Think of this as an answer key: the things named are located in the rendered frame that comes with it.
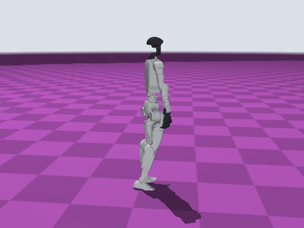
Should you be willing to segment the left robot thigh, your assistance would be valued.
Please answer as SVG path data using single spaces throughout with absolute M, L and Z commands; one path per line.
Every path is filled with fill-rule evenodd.
M 141 141 L 141 148 L 144 150 L 144 147 L 148 144 L 152 144 L 152 126 L 154 121 L 151 121 L 144 110 L 143 107 L 141 108 L 142 116 L 147 117 L 144 121 L 144 131 L 145 131 L 145 139 Z

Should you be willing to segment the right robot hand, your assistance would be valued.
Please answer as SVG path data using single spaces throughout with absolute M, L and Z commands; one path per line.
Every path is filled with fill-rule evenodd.
M 162 125 L 162 127 L 160 127 L 160 128 L 166 129 L 166 128 L 168 128 L 168 127 L 170 126 L 170 124 L 172 123 L 171 116 L 170 116 L 171 113 L 166 113 L 166 108 L 164 108 L 164 109 L 163 109 L 163 114 L 164 114 L 165 116 L 164 116 L 164 119 L 163 119 L 163 125 Z

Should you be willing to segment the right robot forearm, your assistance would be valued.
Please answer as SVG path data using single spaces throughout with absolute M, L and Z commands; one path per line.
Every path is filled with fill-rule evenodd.
M 167 84 L 163 84 L 162 85 L 162 93 L 160 94 L 161 98 L 162 98 L 162 106 L 163 109 L 166 108 L 166 113 L 170 113 L 171 112 L 171 108 L 170 108 L 170 102 L 169 102 L 169 86 Z

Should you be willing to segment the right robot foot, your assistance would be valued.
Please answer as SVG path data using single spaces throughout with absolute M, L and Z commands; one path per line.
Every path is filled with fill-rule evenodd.
M 148 183 L 145 182 L 145 184 L 140 184 L 139 180 L 135 181 L 133 184 L 133 187 L 143 189 L 143 190 L 155 190 L 154 187 L 150 186 Z

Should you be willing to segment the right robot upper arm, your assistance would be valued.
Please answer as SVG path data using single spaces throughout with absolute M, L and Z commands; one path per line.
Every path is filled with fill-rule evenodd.
M 152 66 L 153 66 L 153 69 L 156 73 L 156 78 L 157 78 L 159 90 L 162 91 L 162 85 L 166 84 L 166 83 L 164 83 L 163 62 L 162 61 L 153 61 Z

